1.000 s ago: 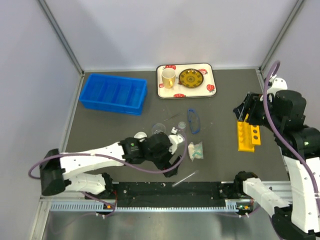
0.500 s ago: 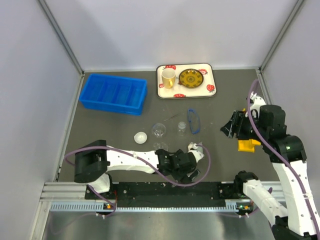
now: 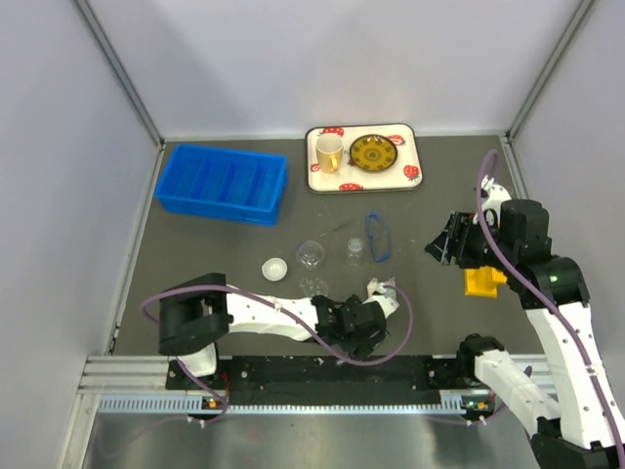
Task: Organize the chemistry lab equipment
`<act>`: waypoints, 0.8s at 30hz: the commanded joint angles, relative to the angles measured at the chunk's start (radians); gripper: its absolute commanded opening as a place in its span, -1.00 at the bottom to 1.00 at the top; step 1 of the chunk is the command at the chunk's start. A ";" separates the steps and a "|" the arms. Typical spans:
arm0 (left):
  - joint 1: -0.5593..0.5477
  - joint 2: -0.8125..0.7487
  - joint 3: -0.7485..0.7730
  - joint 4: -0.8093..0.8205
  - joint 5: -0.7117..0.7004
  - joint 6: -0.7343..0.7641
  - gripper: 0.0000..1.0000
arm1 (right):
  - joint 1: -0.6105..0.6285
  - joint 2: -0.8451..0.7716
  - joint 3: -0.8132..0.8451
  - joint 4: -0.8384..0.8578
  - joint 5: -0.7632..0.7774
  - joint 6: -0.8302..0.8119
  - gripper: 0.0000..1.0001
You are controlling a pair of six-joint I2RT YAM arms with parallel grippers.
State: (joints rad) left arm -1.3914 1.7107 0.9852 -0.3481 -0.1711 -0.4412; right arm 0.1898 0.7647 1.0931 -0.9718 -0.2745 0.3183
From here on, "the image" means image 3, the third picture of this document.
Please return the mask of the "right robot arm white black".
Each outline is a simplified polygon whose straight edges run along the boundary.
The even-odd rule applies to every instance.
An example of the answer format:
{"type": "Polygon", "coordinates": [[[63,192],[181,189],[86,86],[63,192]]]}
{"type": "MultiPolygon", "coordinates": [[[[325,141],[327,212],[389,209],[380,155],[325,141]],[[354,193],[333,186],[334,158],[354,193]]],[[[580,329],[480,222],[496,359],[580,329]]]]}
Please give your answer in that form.
{"type": "Polygon", "coordinates": [[[456,375],[495,392],[522,425],[540,467],[621,468],[624,416],[595,342],[590,293],[578,264],[552,253],[548,229],[540,202],[512,199],[499,209],[452,213],[425,251],[443,265],[503,274],[539,338],[556,394],[536,385],[490,336],[460,343],[456,375]]]}

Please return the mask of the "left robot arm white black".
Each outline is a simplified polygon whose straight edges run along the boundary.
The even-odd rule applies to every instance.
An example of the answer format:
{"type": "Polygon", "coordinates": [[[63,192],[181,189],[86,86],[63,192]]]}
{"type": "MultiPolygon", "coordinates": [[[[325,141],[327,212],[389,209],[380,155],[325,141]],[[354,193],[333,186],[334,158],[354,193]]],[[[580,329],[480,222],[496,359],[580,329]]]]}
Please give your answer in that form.
{"type": "Polygon", "coordinates": [[[323,342],[348,358],[369,357],[387,336],[397,310],[396,292],[372,280],[368,297],[340,302],[323,295],[284,299],[233,291],[224,274],[197,277],[166,290],[158,300],[158,352],[177,357],[200,387],[221,378],[216,342],[230,333],[268,334],[295,342],[323,342]]]}

